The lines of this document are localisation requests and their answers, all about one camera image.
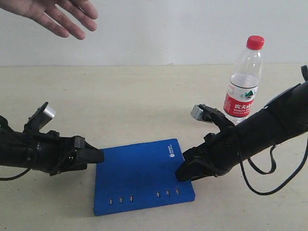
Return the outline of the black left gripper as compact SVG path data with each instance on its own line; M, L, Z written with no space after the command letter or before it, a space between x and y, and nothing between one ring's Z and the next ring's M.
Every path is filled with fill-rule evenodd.
M85 142L81 136L60 137L56 131L47 134L27 132L29 158L26 170L37 170L55 176L63 172L87 169L87 164L104 161L104 152Z

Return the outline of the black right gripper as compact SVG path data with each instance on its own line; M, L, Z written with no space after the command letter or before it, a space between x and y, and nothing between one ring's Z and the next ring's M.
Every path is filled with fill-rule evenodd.
M238 125L219 133L208 133L204 142L183 153L184 162L175 171L178 181L223 176L243 161Z

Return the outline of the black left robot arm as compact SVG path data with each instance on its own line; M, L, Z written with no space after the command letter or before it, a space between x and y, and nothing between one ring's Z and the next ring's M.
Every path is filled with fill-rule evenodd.
M0 164L25 168L19 176L30 170L54 176L85 170L89 164L103 161L103 150L88 144L81 136L62 137L55 130L41 133L28 127L17 132L9 127L6 118L0 118Z

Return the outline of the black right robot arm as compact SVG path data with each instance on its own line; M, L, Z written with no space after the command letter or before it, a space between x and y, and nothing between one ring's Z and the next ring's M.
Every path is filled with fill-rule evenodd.
M184 162L175 171L178 181L198 180L227 174L257 153L308 130L308 67L301 67L305 80L285 90L264 108L235 125L216 108L198 104L192 116L213 123L219 133L208 133L199 146L186 150Z

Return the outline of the person's open hand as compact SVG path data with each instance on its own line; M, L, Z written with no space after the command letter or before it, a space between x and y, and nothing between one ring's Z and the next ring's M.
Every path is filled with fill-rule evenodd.
M89 0L2 0L0 8L11 14L34 21L53 34L67 38L70 35L84 40L85 32L60 9L69 12L87 30L97 30L98 11Z

